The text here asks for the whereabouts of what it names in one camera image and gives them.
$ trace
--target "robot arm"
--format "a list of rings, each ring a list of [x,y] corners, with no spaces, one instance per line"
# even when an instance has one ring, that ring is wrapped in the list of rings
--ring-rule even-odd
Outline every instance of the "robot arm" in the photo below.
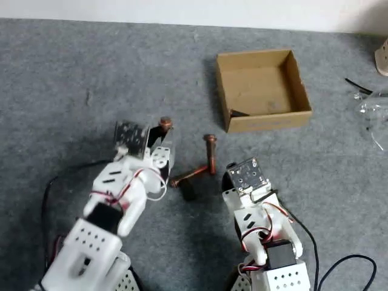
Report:
[[[148,199],[157,201],[165,194],[174,163],[172,135],[172,128],[117,125],[118,153],[94,180],[84,217],[35,290],[141,290],[130,258],[121,252],[120,237],[130,233]]]
[[[222,197],[235,220],[241,245],[249,253],[238,267],[232,290],[309,290],[306,264],[299,259],[301,241],[257,159],[230,166],[224,179],[229,187],[223,189]]]

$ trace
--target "white wire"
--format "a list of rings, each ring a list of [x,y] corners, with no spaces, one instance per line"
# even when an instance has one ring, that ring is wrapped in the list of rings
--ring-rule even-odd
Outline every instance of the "white wire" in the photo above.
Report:
[[[245,266],[245,264],[244,263],[239,263],[238,265],[237,265],[237,271],[238,271],[238,274],[241,276],[241,277],[243,277],[243,278],[245,278],[245,280],[247,280],[247,282],[251,285],[251,287],[252,287],[252,283],[251,283],[251,280],[250,280],[250,276],[248,276],[247,274],[243,274],[242,272],[241,272],[241,267],[242,266]]]
[[[151,170],[152,173],[155,174],[156,177],[158,177],[158,179],[161,181],[161,183],[163,184],[163,186],[161,187],[162,189],[164,189],[162,195],[160,195],[159,197],[157,198],[151,198],[147,195],[147,199],[150,200],[150,201],[159,201],[159,200],[162,200],[164,195],[166,194],[167,192],[167,185],[166,185],[166,182],[164,181],[164,179],[162,178],[162,176],[155,170],[149,168]]]

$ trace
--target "copper cylinder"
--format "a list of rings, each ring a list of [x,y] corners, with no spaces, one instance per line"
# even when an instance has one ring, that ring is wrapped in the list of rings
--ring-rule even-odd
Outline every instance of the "copper cylinder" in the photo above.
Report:
[[[207,154],[207,165],[209,166],[209,172],[211,175],[216,173],[216,136],[215,135],[204,135],[206,142],[206,154]]]
[[[208,168],[209,168],[208,166],[201,166],[201,167],[199,167],[195,170],[192,170],[188,173],[174,177],[174,178],[170,179],[170,185],[171,185],[171,187],[177,188],[179,182],[182,181],[183,179],[187,179],[189,177],[192,177],[192,176],[195,176],[199,173],[202,173],[202,172],[206,171]]]

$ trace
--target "open cardboard box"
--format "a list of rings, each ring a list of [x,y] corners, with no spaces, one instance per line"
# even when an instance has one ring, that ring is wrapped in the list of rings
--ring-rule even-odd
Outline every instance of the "open cardboard box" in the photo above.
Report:
[[[291,50],[220,53],[217,83],[228,132],[298,127],[311,117]],[[231,117],[231,110],[249,116]]]

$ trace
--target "copper peg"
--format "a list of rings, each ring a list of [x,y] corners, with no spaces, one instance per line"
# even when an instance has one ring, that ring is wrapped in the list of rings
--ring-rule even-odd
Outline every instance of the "copper peg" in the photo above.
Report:
[[[168,132],[172,126],[172,120],[168,116],[163,116],[159,121],[159,125],[162,127],[164,132]]]
[[[183,179],[187,179],[189,177],[192,177],[192,176],[195,176],[199,173],[202,173],[202,172],[206,171],[208,168],[209,168],[208,166],[201,166],[195,170],[192,170],[191,172],[174,177],[174,178],[170,179],[170,185],[171,185],[171,187],[177,188],[179,182],[182,181]]]
[[[211,175],[216,173],[216,136],[215,135],[204,135],[206,142],[206,153],[207,153],[207,165],[209,166],[209,172]]]

